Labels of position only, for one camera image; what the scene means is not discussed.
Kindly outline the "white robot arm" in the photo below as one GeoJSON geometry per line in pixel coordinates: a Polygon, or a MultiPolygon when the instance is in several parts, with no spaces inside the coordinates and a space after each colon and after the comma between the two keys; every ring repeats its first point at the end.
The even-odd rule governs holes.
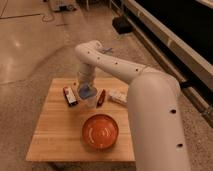
{"type": "Polygon", "coordinates": [[[97,40],[75,47],[80,61],[79,82],[92,83],[95,69],[100,68],[128,85],[128,119],[137,171],[191,171],[177,79],[101,50],[97,40]]]}

